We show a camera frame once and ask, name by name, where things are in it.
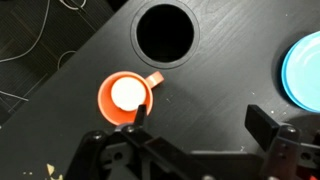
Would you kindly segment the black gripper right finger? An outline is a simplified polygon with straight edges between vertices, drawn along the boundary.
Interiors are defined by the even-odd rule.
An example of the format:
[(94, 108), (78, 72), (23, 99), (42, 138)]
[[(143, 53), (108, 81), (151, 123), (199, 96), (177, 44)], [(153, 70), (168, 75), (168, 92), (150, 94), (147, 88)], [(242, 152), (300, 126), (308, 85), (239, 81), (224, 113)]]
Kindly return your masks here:
[(245, 127), (259, 146), (267, 151), (280, 125), (258, 105), (249, 104), (246, 111)]

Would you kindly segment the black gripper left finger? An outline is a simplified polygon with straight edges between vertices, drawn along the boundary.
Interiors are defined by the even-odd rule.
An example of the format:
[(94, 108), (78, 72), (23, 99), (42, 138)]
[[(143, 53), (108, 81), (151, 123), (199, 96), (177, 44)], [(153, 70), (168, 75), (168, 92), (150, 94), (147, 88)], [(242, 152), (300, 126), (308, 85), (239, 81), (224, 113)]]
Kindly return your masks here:
[(142, 104), (137, 109), (134, 125), (138, 128), (142, 128), (146, 116), (147, 116), (147, 106), (145, 104)]

